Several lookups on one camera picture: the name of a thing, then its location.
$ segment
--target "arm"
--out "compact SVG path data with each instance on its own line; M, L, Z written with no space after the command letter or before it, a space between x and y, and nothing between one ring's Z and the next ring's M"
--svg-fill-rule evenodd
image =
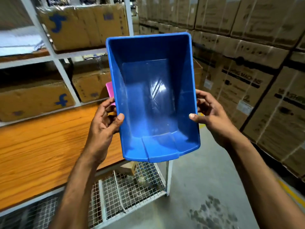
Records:
M193 121L206 124L216 142L229 153L242 180L260 228L303 228L305 215L281 188L251 142L231 123L215 98L196 90L198 111Z
M109 116L116 111L113 98L104 101L91 122L85 148L72 169L63 199L49 229L88 228L88 210L96 169L107 155L112 136L123 123L124 115Z

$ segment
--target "concrete floor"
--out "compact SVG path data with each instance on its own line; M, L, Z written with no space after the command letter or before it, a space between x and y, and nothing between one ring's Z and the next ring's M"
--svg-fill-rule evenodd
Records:
M174 161L169 197L106 228L258 229L231 158L206 127L200 129L200 137L199 150ZM159 168L165 177L165 164Z

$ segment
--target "metal grid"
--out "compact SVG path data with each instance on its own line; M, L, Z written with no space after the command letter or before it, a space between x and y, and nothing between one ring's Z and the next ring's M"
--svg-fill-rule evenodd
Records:
M137 208L165 195L162 176L153 163L139 162L135 175L113 172L94 183L88 211L88 227L102 228ZM0 217L1 229L47 229L63 192Z

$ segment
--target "yellow floor line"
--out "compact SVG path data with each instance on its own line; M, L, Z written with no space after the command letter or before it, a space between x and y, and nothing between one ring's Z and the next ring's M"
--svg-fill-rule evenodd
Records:
M281 180L278 180L281 187L292 197L294 200L302 205L305 208L305 201L301 199L297 194L295 194L285 183L283 183Z

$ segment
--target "right hand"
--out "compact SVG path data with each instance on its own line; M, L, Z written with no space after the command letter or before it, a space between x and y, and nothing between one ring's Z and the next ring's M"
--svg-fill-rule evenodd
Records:
M232 124L224 108L210 93L196 89L196 97L198 112L203 113L204 116L191 113L189 118L205 124L220 146L228 150L234 143L248 141Z

